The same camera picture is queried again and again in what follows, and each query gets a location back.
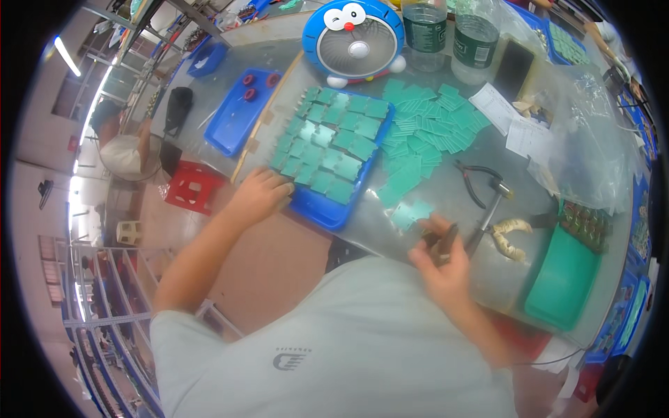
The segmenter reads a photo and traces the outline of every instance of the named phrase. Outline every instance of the hand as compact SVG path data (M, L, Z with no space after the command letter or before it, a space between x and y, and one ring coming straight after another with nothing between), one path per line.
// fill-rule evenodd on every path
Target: hand
M632 80L632 76L630 75L630 71L627 69L627 67L625 67L625 64L623 64L622 61L620 61L620 58L618 57L615 57L613 59L613 63L623 72L625 83L629 83Z
M632 94L634 97L637 98L637 100L641 100L641 88L639 87L639 83L635 79L632 79L630 82L630 88L632 89Z
M432 213L429 219L419 219L418 223L441 236L451 225L449 221L435 213ZM422 239L409 251L409 259L421 272L428 296L448 316L458 315L474 305L469 296L469 258L459 235L451 247L449 262L439 268L432 262L427 244Z
M234 217L244 229L283 209L287 197L295 191L288 178L267 167L256 167L244 179L223 212Z

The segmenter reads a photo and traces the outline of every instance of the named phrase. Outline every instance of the red toroidal coil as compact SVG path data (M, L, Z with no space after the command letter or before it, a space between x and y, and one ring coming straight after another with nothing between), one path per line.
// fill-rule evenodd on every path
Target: red toroidal coil
M267 87L269 87L269 88L272 88L272 87L276 86L276 83L279 82L279 78L280 77L277 73L270 74L267 77L267 80L265 81L265 85L267 85Z
M248 74L244 79L242 80L242 84L245 86L250 86L251 83L256 81L256 77L253 74Z
M250 102L256 97L256 89L255 88L250 88L249 90L246 90L246 93L244 93L244 100L247 102Z

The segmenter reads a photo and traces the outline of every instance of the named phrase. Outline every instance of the stool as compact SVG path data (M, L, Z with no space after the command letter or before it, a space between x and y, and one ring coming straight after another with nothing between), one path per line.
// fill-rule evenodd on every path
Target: stool
M116 240L121 244L136 245L142 237L139 221L121 221L116 224Z
M223 186L225 181L204 164L179 161L177 172L167 184L167 203L211 216L205 203L211 192ZM192 189L193 184L199 185L200 189Z

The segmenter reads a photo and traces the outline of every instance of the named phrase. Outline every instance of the pliers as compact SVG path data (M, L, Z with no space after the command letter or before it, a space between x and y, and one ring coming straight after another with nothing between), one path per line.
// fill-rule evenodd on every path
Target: pliers
M483 167L482 165L464 165L460 162L460 160L456 160L453 163L453 165L456 166L458 170L462 171L462 178L464 179L464 185L465 187L467 187L467 192L469 192L469 196L471 196L474 203L481 209L485 209L486 205L483 202L481 202L481 199L479 199L478 196L476 196L476 194L474 193L474 189L472 188L472 182L469 180L469 175L467 175L467 170L482 171L500 180L503 180L502 175L500 173L497 173L495 170L489 169L488 167Z

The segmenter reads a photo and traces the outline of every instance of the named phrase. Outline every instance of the desk fan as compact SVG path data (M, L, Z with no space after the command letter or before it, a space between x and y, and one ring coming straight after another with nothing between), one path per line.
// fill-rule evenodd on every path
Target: desk fan
M402 20L376 0L327 3L311 15L302 32L304 54L328 73L333 88L403 71L403 45Z

